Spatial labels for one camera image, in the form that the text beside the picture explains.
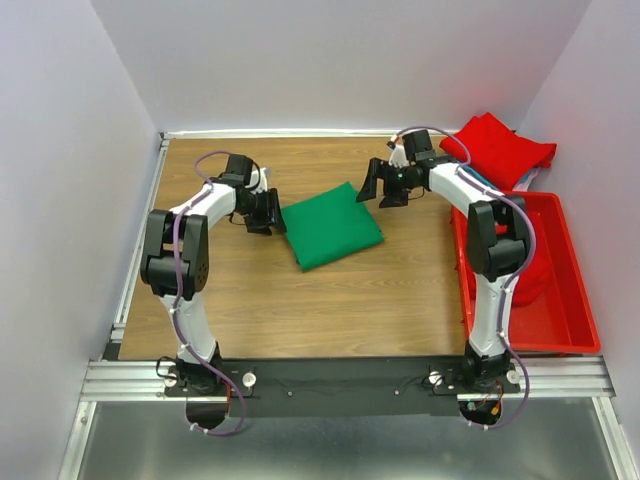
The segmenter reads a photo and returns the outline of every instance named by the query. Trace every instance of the wire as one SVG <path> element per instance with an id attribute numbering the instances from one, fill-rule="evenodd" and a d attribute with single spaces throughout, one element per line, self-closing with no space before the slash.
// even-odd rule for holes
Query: wire
<path id="1" fill-rule="evenodd" d="M 229 223 L 230 223 L 231 225 L 239 225 L 239 226 L 241 226 L 241 227 L 245 225 L 244 223 L 237 223 L 237 222 L 234 222 L 234 221 L 233 221 L 233 215 L 234 215 L 233 213 L 232 213 L 231 215 L 229 215 Z"/>
<path id="2" fill-rule="evenodd" d="M 498 328 L 496 332 L 504 348 L 509 352 L 509 354 L 514 358 L 514 360 L 518 363 L 518 365 L 520 365 L 520 368 L 522 369 L 522 374 L 524 376 L 524 395 L 516 411 L 509 418 L 507 418 L 506 420 L 500 423 L 496 423 L 495 425 L 482 425 L 475 422 L 469 422 L 470 425 L 476 425 L 483 429 L 496 429 L 496 428 L 506 427 L 507 425 L 512 423 L 516 418 L 518 418 L 524 411 L 527 405 L 527 401 L 529 400 L 529 394 L 531 393 L 531 379 L 529 378 L 529 372 L 527 371 L 527 367 L 525 366 L 520 356 L 513 350 L 513 348 L 509 344 L 507 340 L 507 333 L 504 332 L 504 304 L 507 301 L 507 294 L 509 293 L 509 289 L 513 281 L 516 278 L 518 278 L 518 276 L 533 261 L 533 256 L 535 255 L 535 252 L 536 252 L 536 232 L 535 232 L 535 229 L 533 228 L 533 224 L 531 223 L 531 220 L 529 219 L 528 215 L 522 208 L 516 205 L 512 200 L 502 195 L 501 192 L 494 191 L 493 189 L 491 189 L 490 187 L 487 187 L 486 185 L 477 183 L 475 179 L 469 177 L 464 172 L 464 169 L 462 169 L 461 167 L 471 164 L 471 152 L 469 151 L 467 146 L 464 143 L 462 143 L 462 141 L 459 140 L 455 135 L 452 135 L 446 130 L 443 130 L 441 128 L 413 126 L 413 127 L 403 128 L 402 130 L 400 130 L 398 133 L 396 133 L 391 137 L 391 141 L 393 143 L 396 143 L 403 134 L 413 130 L 434 130 L 440 133 L 441 135 L 445 135 L 446 137 L 449 137 L 454 142 L 456 142 L 462 148 L 465 155 L 465 161 L 461 162 L 456 168 L 456 172 L 455 172 L 456 175 L 460 177 L 460 179 L 462 179 L 467 185 L 473 187 L 477 191 L 487 195 L 488 197 L 494 200 L 503 202 L 509 207 L 511 207 L 512 209 L 514 209 L 526 224 L 527 230 L 529 232 L 530 243 L 529 243 L 529 253 L 527 254 L 527 258 L 525 259 L 524 263 L 520 266 L 520 268 L 518 268 L 513 274 L 511 274 L 511 276 L 507 279 L 504 286 L 502 287 L 500 300 L 498 303 Z"/>
<path id="3" fill-rule="evenodd" d="M 410 198 L 410 199 L 409 199 L 409 201 L 411 201 L 411 200 L 417 200 L 417 199 L 419 199 L 419 198 L 424 197 L 424 194 L 426 193 L 426 191 L 427 191 L 427 189 L 426 189 L 426 188 L 424 188 L 424 187 L 422 187 L 422 194 L 418 195 L 417 197 Z"/>
<path id="4" fill-rule="evenodd" d="M 179 242 L 180 242 L 180 222 L 182 221 L 182 217 L 189 210 L 191 210 L 194 206 L 196 206 L 202 200 L 207 198 L 211 194 L 211 192 L 213 192 L 213 189 L 214 189 L 213 182 L 210 180 L 210 178 L 207 175 L 205 175 L 202 171 L 200 171 L 200 169 L 198 168 L 198 165 L 205 158 L 208 158 L 208 157 L 211 157 L 211 156 L 217 155 L 217 154 L 231 155 L 230 152 L 227 152 L 227 151 L 224 151 L 224 150 L 216 150 L 216 151 L 207 153 L 206 155 L 203 155 L 202 157 L 198 158 L 195 161 L 194 166 L 193 166 L 194 170 L 196 171 L 196 173 L 198 175 L 200 175 L 202 178 L 204 178 L 205 182 L 207 182 L 211 186 L 211 189 L 206 191 L 206 192 L 204 192 L 203 194 L 199 195 L 198 197 L 196 197 L 193 200 L 193 202 L 190 205 L 187 205 L 186 207 L 184 207 L 176 215 L 176 217 L 175 217 L 175 219 L 173 221 L 173 259 L 175 260 L 177 291 L 176 291 L 175 300 L 174 300 L 173 304 L 171 305 L 171 323 L 173 325 L 174 331 L 176 332 L 176 336 L 178 337 L 178 340 L 180 341 L 180 344 L 185 348 L 185 350 L 187 352 L 189 352 L 193 356 L 193 358 L 195 358 L 203 367 L 205 367 L 211 373 L 216 375 L 222 381 L 226 382 L 227 385 L 229 387 L 231 387 L 233 390 L 235 390 L 236 393 L 238 394 L 238 400 L 240 401 L 240 404 L 242 405 L 242 415 L 240 417 L 239 422 L 235 425 L 235 427 L 231 428 L 230 430 L 214 431 L 214 430 L 208 430 L 206 428 L 202 428 L 198 424 L 192 424 L 191 425 L 191 427 L 193 429 L 198 430 L 200 432 L 203 432 L 205 435 L 213 435 L 213 436 L 218 436 L 218 437 L 225 437 L 225 436 L 229 436 L 229 435 L 233 435 L 233 434 L 237 433 L 240 430 L 240 428 L 242 427 L 244 421 L 247 418 L 247 402 L 246 402 L 244 396 L 242 395 L 242 392 L 240 391 L 238 386 L 233 382 L 233 380 L 231 380 L 228 376 L 226 376 L 220 370 L 215 368 L 213 365 L 210 365 L 209 362 L 206 359 L 201 357 L 200 354 L 198 352 L 196 352 L 196 350 L 191 346 L 191 344 L 189 343 L 189 341 L 185 337 L 184 333 L 182 332 L 182 329 L 180 328 L 180 322 L 178 320 L 178 310 L 179 310 L 179 307 L 180 307 L 180 302 L 182 301 L 182 294 L 184 293 L 184 284 L 182 282 L 182 258 L 180 256 L 180 250 L 179 250 L 179 247 L 178 247 Z"/>
<path id="5" fill-rule="evenodd" d="M 253 159 L 251 159 L 251 162 L 253 163 L 253 166 L 256 167 L 256 170 L 258 170 L 258 183 L 256 183 L 252 187 L 247 187 L 247 190 L 249 190 L 250 192 L 253 192 L 256 188 L 260 186 L 260 182 L 262 181 L 262 170 L 260 170 L 260 165 L 254 162 Z"/>
<path id="6" fill-rule="evenodd" d="M 487 402 L 487 400 L 489 399 L 489 397 L 490 397 L 491 395 L 493 395 L 493 392 L 496 390 L 496 386 L 498 385 L 498 383 L 499 383 L 499 382 L 494 383 L 494 384 L 493 384 L 493 387 L 491 387 L 491 391 L 490 391 L 489 393 L 487 393 L 487 394 L 485 395 L 485 397 L 484 397 L 482 400 L 480 400 L 480 401 L 476 402 L 476 406 L 477 406 L 477 407 L 479 407 L 480 405 L 484 405 L 484 404 Z"/>
<path id="7" fill-rule="evenodd" d="M 162 379 L 166 379 L 166 380 L 178 380 L 178 376 L 175 374 L 164 374 L 164 373 L 160 373 L 160 362 L 162 361 L 169 361 L 169 362 L 173 362 L 173 364 L 175 365 L 176 361 L 175 359 L 171 358 L 171 357 L 167 357 L 166 355 L 163 355 L 162 357 L 160 357 L 157 361 L 156 361 L 156 375 Z"/>
<path id="8" fill-rule="evenodd" d="M 502 403 L 502 397 L 504 397 L 504 388 L 502 388 L 502 382 L 498 380 L 498 387 L 500 388 L 500 397 L 498 398 L 498 405 Z"/>

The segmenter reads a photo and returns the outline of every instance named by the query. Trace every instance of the metal floor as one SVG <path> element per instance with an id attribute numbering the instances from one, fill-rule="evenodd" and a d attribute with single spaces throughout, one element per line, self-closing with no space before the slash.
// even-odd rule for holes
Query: metal floor
<path id="1" fill-rule="evenodd" d="M 505 415 L 518 402 L 506 401 Z M 532 399 L 489 432 L 427 415 L 279 418 L 229 438 L 189 431 L 183 403 L 97 408 L 81 479 L 617 478 L 590 398 Z"/>

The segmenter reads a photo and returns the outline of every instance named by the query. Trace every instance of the red cloth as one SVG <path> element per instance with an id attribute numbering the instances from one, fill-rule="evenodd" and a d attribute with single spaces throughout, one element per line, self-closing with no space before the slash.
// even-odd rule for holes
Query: red cloth
<path id="1" fill-rule="evenodd" d="M 471 166 L 501 190 L 511 190 L 533 167 L 549 168 L 556 153 L 555 143 L 537 143 L 519 137 L 491 113 L 473 117 L 456 138 L 471 152 Z M 440 147 L 465 161 L 464 150 L 452 138 Z"/>
<path id="2" fill-rule="evenodd" d="M 536 232 L 542 229 L 542 226 L 538 228 L 538 217 L 536 215 L 532 215 L 531 222 L 533 223 L 533 227 Z M 464 220 L 464 230 L 466 231 L 466 219 Z M 467 251 L 467 239 L 464 238 L 464 250 Z M 467 270 L 467 283 L 469 284 L 469 295 L 471 298 L 476 298 L 476 277 L 471 269 L 471 265 L 469 265 L 469 261 L 465 255 L 465 263 Z M 536 249 L 536 253 L 533 257 L 533 261 L 531 265 L 522 272 L 520 278 L 518 279 L 518 283 L 516 284 L 516 290 L 513 292 L 513 299 L 511 304 L 514 307 L 524 307 L 533 302 L 538 296 L 544 292 L 545 288 L 549 284 L 551 280 L 551 263 L 549 260 L 549 252 L 544 244 L 538 244 L 538 248 Z"/>

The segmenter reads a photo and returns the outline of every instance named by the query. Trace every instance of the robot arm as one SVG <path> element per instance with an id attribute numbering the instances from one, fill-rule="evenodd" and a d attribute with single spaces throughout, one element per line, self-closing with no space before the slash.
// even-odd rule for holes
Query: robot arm
<path id="1" fill-rule="evenodd" d="M 147 220 L 140 265 L 142 280 L 160 297 L 169 314 L 176 315 L 190 346 L 207 361 L 211 361 L 217 349 L 200 293 L 209 273 L 209 229 L 221 218 L 238 213 L 243 216 L 250 233 L 271 235 L 272 226 L 286 231 L 278 192 L 268 188 L 269 170 L 254 170 L 254 165 L 248 157 L 230 155 L 225 171 L 219 177 L 211 178 L 211 183 L 205 183 L 200 192 L 169 211 L 151 211 Z M 189 208 L 182 216 L 179 230 L 183 293 L 175 308 L 178 288 L 173 224 L 186 207 Z M 185 345 L 179 346 L 178 358 L 198 363 Z"/>
<path id="2" fill-rule="evenodd" d="M 460 164 L 450 156 L 438 157 L 426 130 L 404 135 L 403 145 L 389 142 L 391 159 L 373 158 L 357 201 L 375 198 L 377 180 L 383 180 L 384 198 L 380 208 L 406 206 L 409 191 L 424 187 L 440 194 L 468 218 L 467 256 L 476 277 L 476 308 L 463 359 L 467 384 L 481 384 L 504 375 L 510 368 L 509 316 L 513 289 L 505 284 L 524 263 L 529 236 L 524 221 L 499 201 L 503 196 L 460 172 Z M 508 197 L 524 210 L 518 196 Z M 506 226 L 498 234 L 496 225 Z"/>

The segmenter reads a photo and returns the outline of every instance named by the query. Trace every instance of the silver surface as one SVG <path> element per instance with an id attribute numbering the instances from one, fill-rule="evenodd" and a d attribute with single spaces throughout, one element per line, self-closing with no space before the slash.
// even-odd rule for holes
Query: silver surface
<path id="1" fill-rule="evenodd" d="M 624 435 L 624 430 L 621 428 L 616 412 L 613 410 L 611 399 L 594 398 L 593 405 L 618 477 L 624 480 L 640 478 L 629 443 Z"/>
<path id="2" fill-rule="evenodd" d="M 194 130 L 166 132 L 163 138 L 203 139 L 203 138 L 290 138 L 290 137 L 382 137 L 389 138 L 396 129 L 344 129 L 344 128 L 235 128 L 220 130 Z"/>
<path id="3" fill-rule="evenodd" d="M 80 402 L 78 404 L 67 449 L 60 467 L 59 480 L 77 478 L 82 465 L 82 458 L 87 448 L 95 412 L 96 403 L 94 402 Z"/>
<path id="4" fill-rule="evenodd" d="M 506 402 L 505 415 L 517 400 Z M 483 432 L 425 415 L 255 419 L 240 435 L 190 432 L 184 405 L 104 403 L 79 478 L 616 478 L 590 399 L 534 399 L 512 425 Z"/>
<path id="5" fill-rule="evenodd" d="M 534 398 L 610 397 L 613 387 L 602 357 L 526 358 Z M 80 399 L 86 402 L 157 401 L 164 396 L 164 384 L 155 372 L 156 362 L 90 362 Z M 167 372 L 170 362 L 162 362 Z M 524 388 L 524 379 L 520 378 Z M 512 398 L 522 394 L 509 395 Z M 484 394 L 459 395 L 460 400 L 477 400 Z"/>

